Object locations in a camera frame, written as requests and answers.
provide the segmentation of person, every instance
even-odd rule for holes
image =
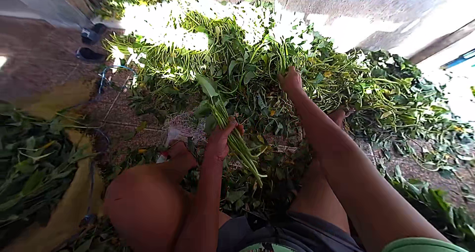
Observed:
[[[222,161],[231,120],[208,139],[195,195],[180,182],[197,166],[179,142],[170,160],[124,171],[109,186],[104,210],[136,252],[462,252],[381,177],[341,129],[345,112],[326,115],[302,89],[299,71],[279,76],[315,154],[287,214],[255,227],[219,211]],[[364,249],[350,236],[348,217]]]

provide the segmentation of vegetable pile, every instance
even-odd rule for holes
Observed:
[[[225,159],[220,207],[228,214],[284,212],[311,161],[309,146],[295,138],[302,133],[299,118],[276,79],[289,66],[300,69],[306,93],[324,111],[354,108],[346,129],[381,148],[386,158],[390,152],[413,157],[446,176],[460,161],[471,159],[463,150],[473,143],[472,128],[454,119],[443,88],[398,55],[336,53],[329,38],[306,24],[304,14],[289,12],[278,2],[129,3],[121,2],[125,35],[113,35],[104,46],[114,65],[137,70],[130,98],[136,112],[164,121],[194,109],[197,119],[206,119],[208,130],[217,120],[223,127],[226,115],[234,115],[246,127],[245,144],[237,150],[262,152],[253,162],[259,175],[246,163],[236,169],[233,160],[245,161],[236,152]],[[198,82],[200,77],[206,82]],[[295,153],[277,151],[275,139],[281,136],[298,147]],[[419,149],[414,140],[425,145]],[[188,146],[200,160],[203,148],[191,140]],[[131,151],[106,174],[112,179],[136,164],[155,162],[162,149]],[[390,177],[381,165],[379,169],[449,240],[473,248],[473,220],[463,209],[451,207],[441,191],[426,183],[407,181],[400,172]],[[198,179],[199,169],[190,170],[182,186],[193,192]]]
[[[0,103],[0,247],[33,222],[46,225],[85,157],[52,121]]]
[[[303,14],[277,1],[171,0],[127,5],[124,13],[127,35],[114,35],[105,46],[115,65],[138,68],[131,105],[139,114],[163,120],[197,106],[206,98],[196,82],[203,76],[247,133],[294,136],[299,119],[276,75],[295,66],[321,109],[354,108],[349,132],[387,157],[394,149],[450,174],[457,153],[473,141],[472,128],[453,118],[441,88],[409,61],[384,51],[336,53]],[[414,139],[432,140],[433,149],[417,153],[408,142]]]

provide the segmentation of floor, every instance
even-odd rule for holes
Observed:
[[[0,24],[0,59],[2,56],[7,58],[0,68],[1,100],[21,103],[66,83],[100,80],[98,74],[103,66],[85,63],[74,56],[82,46],[79,31],[54,28],[38,20],[2,16]],[[100,51],[102,48],[96,45],[92,49]],[[106,78],[122,86],[127,83],[130,73],[112,75],[108,72]],[[127,96],[126,90],[105,87],[103,93],[93,93],[88,102],[78,106],[87,116],[87,126],[95,135],[96,150],[104,155],[98,164],[118,163],[128,150],[160,145],[166,138],[166,131],[153,116],[134,114],[128,107]],[[133,132],[142,121],[147,122],[145,130],[127,140],[124,136]],[[379,161],[381,154],[378,151],[367,143],[359,144],[371,160]],[[448,191],[449,202],[475,212],[475,205],[466,203],[461,191],[463,184],[475,190],[473,170],[460,168],[459,179],[444,179],[438,173],[423,170],[409,158],[395,157],[387,163],[390,170],[396,165],[401,166],[405,177],[429,181],[434,187]]]

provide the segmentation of blue string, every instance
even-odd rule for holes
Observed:
[[[109,80],[107,80],[107,79],[105,78],[105,73],[107,72],[107,70],[112,69],[112,68],[128,69],[128,70],[130,70],[130,71],[132,71],[132,72],[134,73],[134,77],[137,76],[137,73],[136,73],[133,69],[128,68],[128,67],[124,67],[124,66],[109,66],[109,67],[105,67],[104,70],[102,71],[102,73],[99,74],[99,76],[101,77],[101,84],[99,85],[99,94],[101,94],[102,88],[103,88],[103,86],[104,86],[104,80],[105,80],[107,83],[109,83]]]
[[[88,101],[89,103],[91,103],[92,101],[96,101],[97,98],[99,97],[99,95],[102,93],[102,89],[104,87],[104,80],[110,84],[109,80],[107,80],[105,78],[105,73],[109,70],[109,69],[112,69],[112,68],[123,68],[123,69],[127,69],[127,70],[130,70],[134,73],[134,77],[137,76],[137,73],[131,69],[131,68],[128,68],[128,67],[124,67],[124,66],[108,66],[108,67],[105,67],[104,70],[102,70],[102,72],[99,74],[99,76],[101,77],[101,83],[99,85],[99,91],[98,91],[98,95],[96,97],[94,97],[94,99]],[[110,145],[110,140],[109,138],[107,137],[107,135],[101,131],[100,129],[95,129],[96,131],[98,131],[99,133],[101,133],[105,139],[107,140],[107,146]],[[94,166],[95,166],[95,162],[94,161],[91,161],[91,164],[89,165],[89,176],[90,176],[90,179],[91,179],[91,187],[89,189],[89,199],[88,199],[88,207],[87,207],[87,212],[86,212],[86,216],[83,218],[83,221],[86,223],[86,224],[90,224],[92,222],[94,222],[95,220],[95,215],[91,213],[91,207],[92,207],[92,194],[93,194],[93,190],[94,190],[94,183],[95,183],[95,179],[94,179]]]

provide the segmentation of concrete wall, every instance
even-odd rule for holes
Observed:
[[[0,15],[41,19],[41,15],[20,0],[0,0]]]
[[[305,12],[309,21],[315,24],[322,35],[332,37],[338,51],[345,52],[353,47],[365,49],[396,49],[405,57],[410,57],[432,40],[456,30],[473,20],[475,15],[467,12],[455,16],[438,12],[447,5],[469,5],[471,0],[279,0],[287,9]]]
[[[91,21],[66,0],[0,0],[0,15],[41,18],[52,25],[89,27]]]

